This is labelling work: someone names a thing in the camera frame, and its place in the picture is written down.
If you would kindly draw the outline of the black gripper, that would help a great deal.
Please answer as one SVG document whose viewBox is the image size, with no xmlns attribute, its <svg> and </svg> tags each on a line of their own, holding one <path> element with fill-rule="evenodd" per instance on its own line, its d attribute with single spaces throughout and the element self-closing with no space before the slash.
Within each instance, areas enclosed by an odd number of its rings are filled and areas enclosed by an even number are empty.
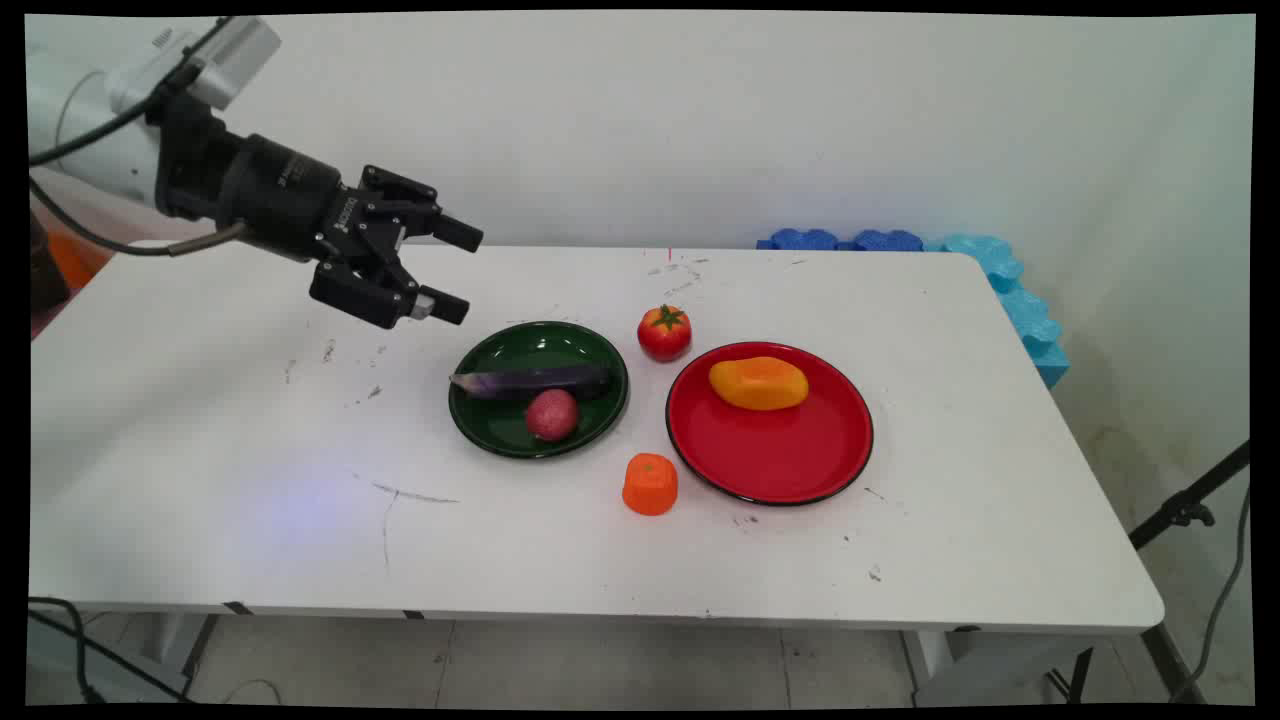
<svg viewBox="0 0 1280 720">
<path fill-rule="evenodd" d="M 310 296 L 370 325 L 402 319 L 460 325 L 470 302 L 420 284 L 401 265 L 406 241 L 429 237 L 476 252 L 484 233 L 449 215 L 429 184 L 366 165 L 358 183 L 282 143 L 251 135 L 212 138 L 214 220 L 297 263 L 316 261 Z"/>
</svg>

